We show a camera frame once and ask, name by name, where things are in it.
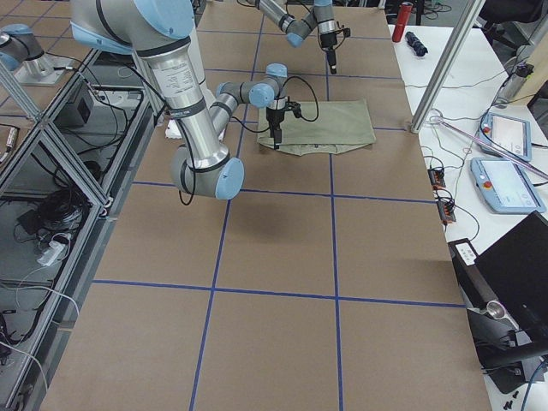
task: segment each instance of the light blue joint cap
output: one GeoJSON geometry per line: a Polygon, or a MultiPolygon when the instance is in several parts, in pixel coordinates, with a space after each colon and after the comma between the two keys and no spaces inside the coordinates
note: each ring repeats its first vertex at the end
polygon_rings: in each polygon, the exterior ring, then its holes
{"type": "Polygon", "coordinates": [[[239,158],[231,158],[219,173],[215,197],[219,200],[233,199],[241,189],[244,178],[243,163],[239,158]]]}
{"type": "Polygon", "coordinates": [[[194,28],[190,0],[134,0],[148,24],[170,39],[185,39],[194,28]]]}
{"type": "Polygon", "coordinates": [[[6,66],[6,69],[8,69],[9,71],[14,71],[19,67],[20,64],[12,56],[5,53],[0,53],[0,62],[2,62],[3,65],[6,66]]]}
{"type": "Polygon", "coordinates": [[[84,27],[74,24],[72,21],[70,22],[70,26],[72,26],[72,37],[74,37],[74,40],[82,43],[83,45],[88,45],[93,49],[99,49],[116,54],[131,54],[133,51],[131,47],[121,45],[114,40],[101,36],[100,34],[90,32],[84,27]]]}
{"type": "Polygon", "coordinates": [[[266,75],[283,77],[285,79],[288,76],[288,68],[281,63],[271,63],[266,66],[266,75]]]}
{"type": "Polygon", "coordinates": [[[22,36],[23,34],[33,34],[33,31],[29,26],[26,24],[9,24],[6,27],[2,28],[3,32],[6,32],[7,34],[19,34],[22,36]]]}
{"type": "Polygon", "coordinates": [[[289,43],[294,46],[295,48],[296,47],[301,47],[302,45],[302,42],[305,41],[304,38],[302,38],[301,36],[295,34],[295,33],[288,33],[285,38],[289,41],[289,43]]]}
{"type": "Polygon", "coordinates": [[[249,90],[249,103],[258,109],[265,108],[275,97],[274,89],[265,83],[256,84],[249,90]]]}
{"type": "Polygon", "coordinates": [[[223,90],[224,85],[227,83],[228,81],[225,81],[224,83],[221,83],[217,86],[217,90],[215,90],[215,97],[219,97],[221,95],[221,91],[223,90]]]}

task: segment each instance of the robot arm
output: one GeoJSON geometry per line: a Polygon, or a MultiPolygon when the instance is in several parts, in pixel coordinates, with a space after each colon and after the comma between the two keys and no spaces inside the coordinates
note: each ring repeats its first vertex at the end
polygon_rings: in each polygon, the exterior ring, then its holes
{"type": "Polygon", "coordinates": [[[274,0],[247,0],[262,11],[266,17],[273,21],[284,33],[287,40],[294,47],[299,47],[304,39],[317,27],[319,44],[327,55],[327,63],[331,74],[337,73],[337,35],[350,37],[349,28],[338,28],[333,15],[332,0],[314,0],[312,10],[300,21],[288,14],[274,0]]]}
{"type": "Polygon", "coordinates": [[[10,24],[0,32],[0,60],[10,71],[22,63],[28,73],[40,79],[53,73],[53,64],[34,37],[30,27],[10,24]]]}
{"type": "Polygon", "coordinates": [[[240,103],[266,107],[285,95],[283,76],[271,71],[260,83],[225,83],[207,109],[188,56],[194,12],[188,0],[73,0],[76,40],[102,51],[132,54],[151,68],[170,116],[187,145],[171,167],[174,183],[190,194],[229,200],[243,183],[243,164],[218,140],[240,103]]]}

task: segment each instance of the silver arm segment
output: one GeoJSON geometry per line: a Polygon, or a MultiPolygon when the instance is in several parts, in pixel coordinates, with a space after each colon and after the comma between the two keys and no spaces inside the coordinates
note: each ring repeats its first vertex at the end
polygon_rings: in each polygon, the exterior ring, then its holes
{"type": "Polygon", "coordinates": [[[242,99],[221,92],[218,104],[209,111],[188,55],[194,29],[189,0],[73,0],[71,3],[71,25],[76,40],[103,51],[135,52],[150,67],[171,118],[176,120],[187,141],[187,146],[177,150],[171,166],[177,187],[190,194],[222,200],[236,196],[243,183],[243,164],[230,157],[229,149],[217,138],[218,131],[226,126],[239,103],[268,105],[282,91],[275,76],[267,75],[261,84],[241,85],[240,89],[249,90],[242,94],[246,96],[242,99]],[[226,115],[219,110],[224,110],[223,106],[229,108],[226,115]]]}

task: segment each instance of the black chair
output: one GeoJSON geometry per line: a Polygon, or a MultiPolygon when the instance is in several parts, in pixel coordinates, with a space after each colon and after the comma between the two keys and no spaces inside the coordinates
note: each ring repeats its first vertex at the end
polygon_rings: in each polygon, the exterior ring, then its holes
{"type": "Polygon", "coordinates": [[[497,24],[510,21],[532,23],[542,16],[543,3],[544,0],[486,0],[479,17],[486,21],[482,30],[489,43],[496,40],[517,50],[519,45],[506,39],[504,32],[498,32],[497,24]]]}

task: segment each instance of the white cable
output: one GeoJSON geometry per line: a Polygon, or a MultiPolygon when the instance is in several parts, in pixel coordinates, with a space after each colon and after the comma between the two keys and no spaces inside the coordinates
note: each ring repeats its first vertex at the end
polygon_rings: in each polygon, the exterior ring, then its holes
{"type": "Polygon", "coordinates": [[[43,285],[33,285],[33,286],[30,286],[30,287],[19,287],[18,289],[44,289],[46,291],[51,292],[52,294],[59,295],[60,297],[66,298],[67,300],[69,300],[70,302],[72,302],[74,304],[74,309],[76,310],[76,314],[78,316],[80,316],[80,309],[78,308],[78,303],[76,302],[76,300],[74,298],[72,298],[72,297],[70,297],[66,294],[63,294],[63,293],[61,293],[59,291],[56,291],[54,289],[50,289],[49,287],[45,287],[43,285]]]}
{"type": "Polygon", "coordinates": [[[48,392],[48,389],[50,388],[49,385],[48,385],[48,379],[45,377],[45,372],[44,372],[44,368],[42,368],[42,364],[40,364],[40,361],[38,361],[36,359],[36,357],[32,354],[29,354],[28,352],[26,351],[21,351],[20,349],[18,348],[15,348],[9,344],[6,344],[5,342],[2,342],[0,341],[0,345],[3,345],[4,347],[7,347],[9,349],[13,349],[14,351],[17,351],[18,353],[21,353],[23,355],[26,355],[27,357],[31,358],[31,360],[33,360],[36,365],[38,366],[38,368],[40,369],[40,373],[42,374],[42,378],[44,379],[44,385],[45,385],[45,392],[47,393],[48,392]]]}

